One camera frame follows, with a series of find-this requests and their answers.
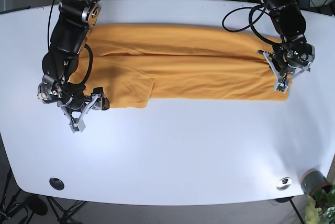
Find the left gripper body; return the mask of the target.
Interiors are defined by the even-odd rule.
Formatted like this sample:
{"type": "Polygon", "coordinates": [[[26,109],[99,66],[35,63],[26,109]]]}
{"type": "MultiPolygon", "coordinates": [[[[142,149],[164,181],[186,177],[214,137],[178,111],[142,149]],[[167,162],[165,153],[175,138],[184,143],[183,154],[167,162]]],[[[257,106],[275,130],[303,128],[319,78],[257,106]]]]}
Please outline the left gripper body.
{"type": "Polygon", "coordinates": [[[281,77],[293,75],[293,69],[303,68],[313,63],[315,47],[305,38],[282,41],[275,46],[275,61],[281,77]]]}

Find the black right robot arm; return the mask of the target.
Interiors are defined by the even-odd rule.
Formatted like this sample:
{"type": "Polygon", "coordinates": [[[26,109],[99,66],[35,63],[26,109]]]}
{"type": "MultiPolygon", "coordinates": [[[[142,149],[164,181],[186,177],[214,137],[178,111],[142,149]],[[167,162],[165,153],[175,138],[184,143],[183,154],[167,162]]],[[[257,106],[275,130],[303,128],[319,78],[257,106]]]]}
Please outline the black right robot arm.
{"type": "Polygon", "coordinates": [[[37,97],[44,104],[56,103],[69,119],[72,132],[82,132],[83,118],[90,110],[109,109],[102,87],[84,95],[93,67],[93,52],[86,42],[96,25],[100,0],[56,1],[60,14],[54,29],[48,31],[48,52],[42,60],[43,77],[37,97]],[[73,84],[70,76],[78,68],[82,50],[88,52],[87,71],[80,82],[73,84]]]}

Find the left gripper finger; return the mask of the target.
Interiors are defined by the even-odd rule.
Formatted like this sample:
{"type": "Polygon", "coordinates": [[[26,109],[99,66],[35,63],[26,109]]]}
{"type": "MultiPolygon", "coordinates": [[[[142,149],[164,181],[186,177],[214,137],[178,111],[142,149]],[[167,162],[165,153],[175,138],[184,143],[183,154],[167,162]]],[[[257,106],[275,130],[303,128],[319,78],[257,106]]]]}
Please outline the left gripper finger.
{"type": "Polygon", "coordinates": [[[278,71],[275,71],[275,91],[279,91],[285,94],[293,80],[302,75],[304,72],[310,72],[310,66],[305,66],[299,69],[300,70],[295,72],[293,75],[289,75],[288,72],[286,72],[283,76],[280,76],[278,71]]]}
{"type": "Polygon", "coordinates": [[[258,54],[261,54],[265,57],[267,63],[270,66],[270,69],[272,70],[272,72],[274,73],[276,79],[278,81],[282,81],[283,77],[280,76],[279,72],[276,70],[274,63],[272,62],[272,54],[267,52],[267,51],[263,51],[263,50],[257,50],[258,54]]]}

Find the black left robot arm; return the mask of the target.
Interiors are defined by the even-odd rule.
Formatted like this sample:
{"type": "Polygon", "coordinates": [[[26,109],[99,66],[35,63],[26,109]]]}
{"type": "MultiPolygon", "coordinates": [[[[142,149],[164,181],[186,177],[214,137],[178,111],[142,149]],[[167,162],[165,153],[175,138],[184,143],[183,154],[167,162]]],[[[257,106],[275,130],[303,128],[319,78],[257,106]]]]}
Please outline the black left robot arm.
{"type": "Polygon", "coordinates": [[[274,89],[286,93],[290,82],[306,71],[315,60],[315,48],[304,35],[306,21],[297,0],[261,0],[249,7],[248,25],[263,42],[272,46],[273,51],[258,50],[272,69],[276,81],[274,89]],[[274,42],[262,36],[254,27],[260,18],[267,14],[274,25],[281,42],[274,42]]]}

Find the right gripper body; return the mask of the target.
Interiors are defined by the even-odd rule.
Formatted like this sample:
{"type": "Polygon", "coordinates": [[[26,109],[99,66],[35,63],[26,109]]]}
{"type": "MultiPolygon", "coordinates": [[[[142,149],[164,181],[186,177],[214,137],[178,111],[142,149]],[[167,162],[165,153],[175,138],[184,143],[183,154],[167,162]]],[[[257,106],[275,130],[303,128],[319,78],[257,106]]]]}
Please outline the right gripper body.
{"type": "Polygon", "coordinates": [[[62,84],[60,81],[44,75],[38,86],[38,99],[44,104],[57,103],[57,106],[65,109],[69,115],[72,115],[73,112],[82,113],[85,108],[87,108],[87,113],[92,109],[92,105],[89,105],[92,98],[83,93],[88,77],[89,75],[85,75],[79,84],[69,82],[62,84]]]}

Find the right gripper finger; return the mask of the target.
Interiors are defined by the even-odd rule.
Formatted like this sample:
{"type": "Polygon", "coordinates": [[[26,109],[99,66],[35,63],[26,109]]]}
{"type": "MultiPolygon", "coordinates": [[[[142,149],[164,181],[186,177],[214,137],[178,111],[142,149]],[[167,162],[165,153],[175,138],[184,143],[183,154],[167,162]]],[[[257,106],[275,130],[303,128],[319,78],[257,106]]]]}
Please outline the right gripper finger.
{"type": "Polygon", "coordinates": [[[59,104],[59,107],[61,108],[63,114],[69,119],[69,126],[72,132],[83,132],[83,130],[86,128],[84,117],[92,109],[93,105],[86,104],[79,110],[73,110],[61,104],[59,104]]]}
{"type": "Polygon", "coordinates": [[[92,110],[108,110],[110,108],[109,99],[102,87],[96,87],[90,95],[84,96],[84,111],[92,110]]]}

